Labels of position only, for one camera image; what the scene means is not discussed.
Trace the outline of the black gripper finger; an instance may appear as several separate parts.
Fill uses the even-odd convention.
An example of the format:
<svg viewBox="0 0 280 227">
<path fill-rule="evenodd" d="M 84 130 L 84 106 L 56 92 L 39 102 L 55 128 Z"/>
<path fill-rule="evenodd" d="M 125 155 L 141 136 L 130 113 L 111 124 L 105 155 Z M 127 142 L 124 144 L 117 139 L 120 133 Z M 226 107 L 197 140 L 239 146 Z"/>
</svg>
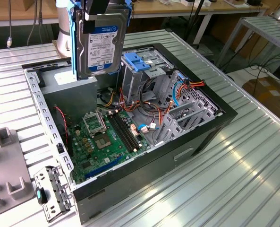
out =
<svg viewBox="0 0 280 227">
<path fill-rule="evenodd" d="M 81 20 L 83 22 L 83 34 L 89 34 L 94 31 L 97 16 L 99 14 L 105 13 L 108 3 L 108 0 L 81 1 Z"/>
</svg>

